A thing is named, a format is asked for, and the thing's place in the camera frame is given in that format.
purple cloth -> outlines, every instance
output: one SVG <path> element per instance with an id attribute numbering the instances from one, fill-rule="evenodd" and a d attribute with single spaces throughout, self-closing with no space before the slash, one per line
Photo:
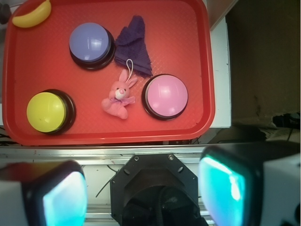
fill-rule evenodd
<path id="1" fill-rule="evenodd" d="M 115 62 L 127 66 L 127 60 L 132 59 L 134 71 L 142 76 L 152 76 L 151 60 L 147 53 L 145 42 L 145 24 L 141 16 L 133 16 L 128 27 L 124 27 L 116 39 Z"/>
<path id="2" fill-rule="evenodd" d="M 120 102 L 122 106 L 127 106 L 129 104 L 134 104 L 135 103 L 135 97 L 128 97 L 128 98 L 124 98 L 121 100 L 118 100 L 116 98 L 112 98 L 110 99 L 111 103 L 116 103 L 116 102 Z"/>

pink bunny plush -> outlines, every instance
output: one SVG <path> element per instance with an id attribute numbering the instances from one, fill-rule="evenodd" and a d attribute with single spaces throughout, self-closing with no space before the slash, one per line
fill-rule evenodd
<path id="1" fill-rule="evenodd" d="M 122 70 L 119 81 L 113 83 L 109 98 L 102 101 L 102 109 L 121 119 L 127 119 L 127 110 L 125 108 L 128 104 L 135 103 L 135 97 L 130 96 L 130 88 L 135 85 L 137 78 L 131 78 L 127 81 L 127 70 Z"/>

red tray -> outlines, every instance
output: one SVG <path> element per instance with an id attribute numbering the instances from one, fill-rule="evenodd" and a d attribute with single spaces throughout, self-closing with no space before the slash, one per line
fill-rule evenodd
<path id="1" fill-rule="evenodd" d="M 41 0 L 28 0 L 14 13 L 23 15 Z M 22 29 L 8 23 L 3 69 L 3 120 L 8 134 L 23 145 L 83 145 L 192 139 L 214 118 L 214 85 L 210 32 L 201 0 L 51 0 L 49 18 Z M 144 18 L 145 43 L 153 74 L 168 73 L 187 87 L 189 100 L 176 119 L 160 121 L 144 110 L 141 92 L 148 79 L 131 88 L 136 103 L 129 118 L 105 113 L 101 101 L 122 70 L 113 61 L 99 71 L 79 68 L 69 53 L 69 37 L 80 24 L 95 22 L 117 38 L 134 15 Z M 35 131 L 26 118 L 29 100 L 46 89 L 68 93 L 77 117 L 64 134 Z"/>

glowing light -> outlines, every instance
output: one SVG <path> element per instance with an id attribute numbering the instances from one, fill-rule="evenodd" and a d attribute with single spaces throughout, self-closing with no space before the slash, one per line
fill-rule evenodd
<path id="1" fill-rule="evenodd" d="M 242 226 L 245 178 L 211 156 L 201 159 L 198 176 L 203 203 L 216 225 Z"/>
<path id="2" fill-rule="evenodd" d="M 72 172 L 43 197 L 47 226 L 81 226 L 87 212 L 87 185 L 84 176 Z"/>

toy banana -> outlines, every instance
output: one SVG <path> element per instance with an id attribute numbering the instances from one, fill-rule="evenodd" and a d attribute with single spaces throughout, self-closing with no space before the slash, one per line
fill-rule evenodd
<path id="1" fill-rule="evenodd" d="M 51 12 L 51 3 L 49 0 L 44 1 L 32 12 L 23 15 L 15 16 L 12 20 L 13 24 L 17 27 L 28 28 L 42 23 Z"/>

